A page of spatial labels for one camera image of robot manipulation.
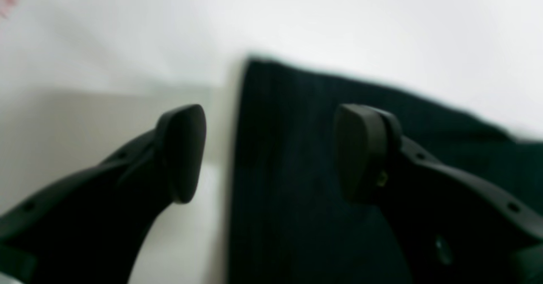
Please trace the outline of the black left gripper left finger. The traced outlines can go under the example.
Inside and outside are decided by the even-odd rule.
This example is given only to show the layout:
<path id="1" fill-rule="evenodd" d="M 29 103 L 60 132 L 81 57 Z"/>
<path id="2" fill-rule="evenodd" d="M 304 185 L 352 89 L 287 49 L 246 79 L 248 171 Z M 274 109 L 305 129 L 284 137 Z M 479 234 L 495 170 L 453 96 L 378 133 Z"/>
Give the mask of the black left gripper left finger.
<path id="1" fill-rule="evenodd" d="M 155 219 L 195 195 L 206 141 L 199 104 L 1 216 L 1 276 L 21 284 L 126 284 Z"/>

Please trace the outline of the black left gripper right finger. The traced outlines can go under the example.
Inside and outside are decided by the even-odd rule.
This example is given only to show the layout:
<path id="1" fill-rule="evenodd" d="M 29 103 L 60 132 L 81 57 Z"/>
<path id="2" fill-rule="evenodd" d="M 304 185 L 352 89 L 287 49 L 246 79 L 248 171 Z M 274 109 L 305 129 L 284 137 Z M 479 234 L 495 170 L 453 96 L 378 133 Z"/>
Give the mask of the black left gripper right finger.
<path id="1" fill-rule="evenodd" d="M 447 166 L 395 115 L 341 104 L 334 160 L 344 199 L 377 206 L 415 284 L 541 284 L 542 217 L 504 189 Z"/>

